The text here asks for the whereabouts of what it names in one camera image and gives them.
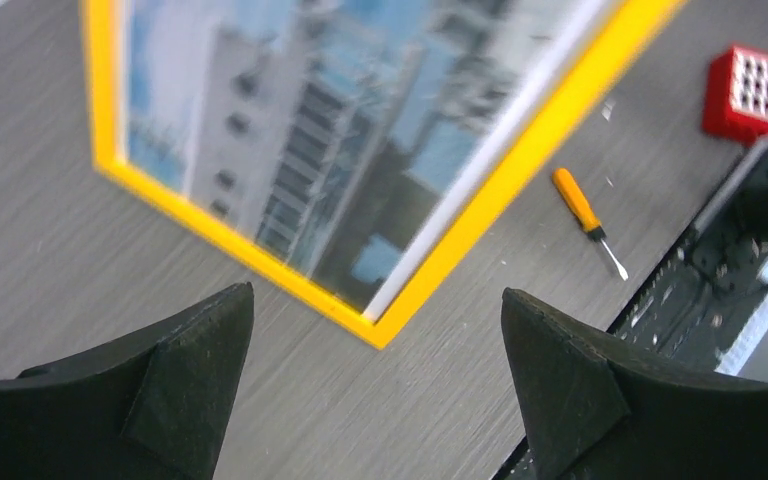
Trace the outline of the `yellow picture frame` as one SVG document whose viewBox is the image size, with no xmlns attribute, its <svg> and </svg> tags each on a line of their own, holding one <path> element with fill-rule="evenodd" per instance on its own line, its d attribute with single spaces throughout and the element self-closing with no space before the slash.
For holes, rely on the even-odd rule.
<svg viewBox="0 0 768 480">
<path fill-rule="evenodd" d="M 95 167 L 389 344 L 678 1 L 85 1 Z"/>
</svg>

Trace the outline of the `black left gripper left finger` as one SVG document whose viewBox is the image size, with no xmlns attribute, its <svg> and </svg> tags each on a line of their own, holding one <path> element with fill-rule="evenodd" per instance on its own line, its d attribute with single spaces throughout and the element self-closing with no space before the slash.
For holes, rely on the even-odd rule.
<svg viewBox="0 0 768 480">
<path fill-rule="evenodd" d="M 0 479 L 209 479 L 249 348 L 233 284 L 115 340 L 0 380 Z"/>
</svg>

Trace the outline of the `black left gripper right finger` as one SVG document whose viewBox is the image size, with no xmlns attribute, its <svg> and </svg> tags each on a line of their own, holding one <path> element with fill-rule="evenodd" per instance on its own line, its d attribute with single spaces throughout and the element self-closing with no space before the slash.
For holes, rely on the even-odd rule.
<svg viewBox="0 0 768 480">
<path fill-rule="evenodd" d="M 688 368 L 528 293 L 501 330 L 540 479 L 768 479 L 768 383 Z"/>
</svg>

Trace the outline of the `orange handled screwdriver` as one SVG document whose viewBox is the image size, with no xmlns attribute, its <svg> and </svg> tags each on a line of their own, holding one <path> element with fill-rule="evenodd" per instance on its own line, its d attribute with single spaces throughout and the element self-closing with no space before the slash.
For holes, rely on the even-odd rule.
<svg viewBox="0 0 768 480">
<path fill-rule="evenodd" d="M 575 216 L 584 234 L 592 242 L 599 244 L 603 248 L 613 263 L 619 277 L 623 281 L 627 281 L 629 279 L 628 271 L 608 245 L 607 235 L 603 229 L 602 222 L 596 215 L 575 177 L 568 169 L 557 168 L 552 173 L 551 178 L 561 198 L 564 200 L 569 211 Z"/>
</svg>

